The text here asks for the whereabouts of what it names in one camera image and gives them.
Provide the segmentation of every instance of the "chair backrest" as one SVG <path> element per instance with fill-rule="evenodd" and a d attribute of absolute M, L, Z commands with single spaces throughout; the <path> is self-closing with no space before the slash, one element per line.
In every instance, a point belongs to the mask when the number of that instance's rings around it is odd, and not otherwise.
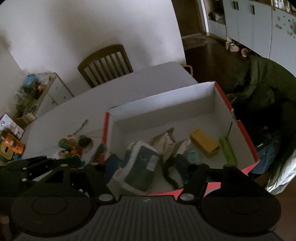
<path fill-rule="evenodd" d="M 100 49 L 83 60 L 77 68 L 92 88 L 133 72 L 123 45 Z"/>

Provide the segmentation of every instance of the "packaged item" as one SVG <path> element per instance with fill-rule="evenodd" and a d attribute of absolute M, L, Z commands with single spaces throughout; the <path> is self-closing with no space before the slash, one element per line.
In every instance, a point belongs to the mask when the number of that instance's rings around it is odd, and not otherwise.
<path fill-rule="evenodd" d="M 26 77 L 24 84 L 23 84 L 23 88 L 25 90 L 32 90 L 33 86 L 35 85 L 36 82 L 38 82 L 38 79 L 35 76 L 28 75 Z"/>
<path fill-rule="evenodd" d="M 17 138 L 6 131 L 0 133 L 0 139 L 3 141 L 3 144 L 11 149 L 16 154 L 23 154 L 25 150 L 25 145 L 21 143 Z"/>
<path fill-rule="evenodd" d="M 254 174 L 264 174 L 276 159 L 281 149 L 282 134 L 279 131 L 265 130 L 252 139 L 260 162 L 251 170 Z"/>
<path fill-rule="evenodd" d="M 158 136 L 155 136 L 148 144 L 155 148 L 158 154 L 163 155 L 166 153 L 169 145 L 175 142 L 173 139 L 173 132 L 174 128 L 172 127 Z"/>
<path fill-rule="evenodd" d="M 165 163 L 170 157 L 175 157 L 177 154 L 183 154 L 190 143 L 190 139 L 185 139 L 168 145 L 167 151 L 161 157 L 163 162 Z"/>
<path fill-rule="evenodd" d="M 218 154 L 219 144 L 211 139 L 201 129 L 196 129 L 190 133 L 191 141 L 197 145 L 207 158 Z"/>
<path fill-rule="evenodd" d="M 284 2 L 283 2 L 283 0 L 279 0 L 279 8 L 280 9 L 284 9 Z"/>
<path fill-rule="evenodd" d="M 108 159 L 104 162 L 105 166 L 105 175 L 103 176 L 106 183 L 109 183 L 115 172 L 118 170 L 120 159 L 117 155 L 112 154 L 108 157 Z"/>
<path fill-rule="evenodd" d="M 186 151 L 183 155 L 192 164 L 200 162 L 200 154 L 198 150 Z"/>
<path fill-rule="evenodd" d="M 14 152 L 7 148 L 3 141 L 0 141 L 0 156 L 4 157 L 7 160 L 11 160 Z"/>
<path fill-rule="evenodd" d="M 274 0 L 274 6 L 275 6 L 275 7 L 279 7 L 279 2 L 278 2 L 278 0 Z"/>
<path fill-rule="evenodd" d="M 290 3 L 287 1 L 284 5 L 285 5 L 285 10 L 287 12 L 290 12 Z"/>
<path fill-rule="evenodd" d="M 24 130 L 20 128 L 7 114 L 0 117 L 0 131 L 3 131 L 4 129 L 9 129 L 18 140 L 20 140 L 24 134 Z"/>
<path fill-rule="evenodd" d="M 79 143 L 79 137 L 78 136 L 73 136 L 73 135 L 68 135 L 66 138 L 63 138 L 58 141 L 58 146 L 66 149 L 66 150 L 74 150 Z"/>
<path fill-rule="evenodd" d="M 225 24 L 225 15 L 224 14 L 217 15 L 215 17 L 215 20 L 216 20 L 217 23 Z"/>
<path fill-rule="evenodd" d="M 190 178 L 188 167 L 192 165 L 183 155 L 177 155 L 175 157 L 175 164 L 178 173 L 180 174 L 183 184 L 187 184 Z"/>
<path fill-rule="evenodd" d="M 225 136 L 219 137 L 219 143 L 222 148 L 227 164 L 237 167 L 237 158 L 233 152 L 233 149 Z"/>
<path fill-rule="evenodd" d="M 122 166 L 113 175 L 113 182 L 108 185 L 112 193 L 114 184 L 132 194 L 144 195 L 149 190 L 160 155 L 149 144 L 143 141 L 132 142 L 126 151 Z"/>

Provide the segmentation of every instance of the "shelf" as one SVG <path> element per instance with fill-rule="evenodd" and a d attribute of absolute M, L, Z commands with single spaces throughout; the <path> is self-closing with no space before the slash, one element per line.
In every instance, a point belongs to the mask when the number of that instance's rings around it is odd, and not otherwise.
<path fill-rule="evenodd" d="M 216 0 L 205 0 L 205 10 L 207 13 L 207 18 L 209 18 L 209 14 L 211 12 L 221 12 L 224 13 L 223 3 L 222 1 L 216 1 Z"/>
<path fill-rule="evenodd" d="M 215 23 L 218 23 L 218 22 L 216 22 L 215 20 L 210 19 L 210 18 L 208 18 L 208 20 L 209 20 L 209 21 L 212 21 L 212 22 L 215 22 Z"/>
<path fill-rule="evenodd" d="M 287 14 L 290 14 L 290 15 L 293 16 L 293 17 L 296 17 L 296 14 L 295 14 L 295 13 L 287 12 L 287 11 L 284 10 L 284 9 L 280 9 L 280 8 L 278 8 L 278 7 L 275 7 L 275 6 L 272 6 L 271 8 L 273 8 L 274 11 L 275 11 L 275 9 L 278 9 L 278 10 L 281 10 L 281 11 L 287 13 Z"/>

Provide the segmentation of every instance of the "wooden door frame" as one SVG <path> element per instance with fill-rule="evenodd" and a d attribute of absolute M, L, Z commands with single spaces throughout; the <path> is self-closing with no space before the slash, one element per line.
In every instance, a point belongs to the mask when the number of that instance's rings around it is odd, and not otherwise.
<path fill-rule="evenodd" d="M 200 25 L 200 31 L 201 31 L 202 34 L 209 36 L 210 33 L 208 33 L 208 32 L 206 32 L 206 31 L 203 30 L 202 19 L 201 19 L 201 12 L 202 12 L 202 15 L 204 17 L 204 21 L 205 22 L 207 21 L 207 17 L 204 16 L 203 10 L 200 11 L 197 1 L 198 0 L 194 0 L 194 3 L 195 3 L 196 11 L 197 11 L 198 22 L 199 22 L 199 25 Z"/>

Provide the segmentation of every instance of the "kitchen cabinet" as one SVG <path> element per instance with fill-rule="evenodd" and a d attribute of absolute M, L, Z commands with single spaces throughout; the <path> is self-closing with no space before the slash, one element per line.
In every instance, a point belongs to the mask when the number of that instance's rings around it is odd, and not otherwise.
<path fill-rule="evenodd" d="M 223 0 L 223 3 L 227 37 L 268 58 L 271 44 L 271 6 L 247 0 Z"/>
<path fill-rule="evenodd" d="M 251 8 L 250 1 L 237 0 L 238 42 L 248 48 L 252 48 L 253 13 Z"/>
<path fill-rule="evenodd" d="M 236 9 L 236 1 L 223 0 L 223 7 L 226 21 L 226 33 L 229 38 L 236 41 L 239 40 L 238 31 L 238 10 Z"/>
<path fill-rule="evenodd" d="M 270 59 L 296 76 L 296 17 L 279 9 L 272 11 Z"/>
<path fill-rule="evenodd" d="M 271 44 L 271 7 L 249 1 L 252 6 L 252 49 L 262 57 L 269 58 Z"/>

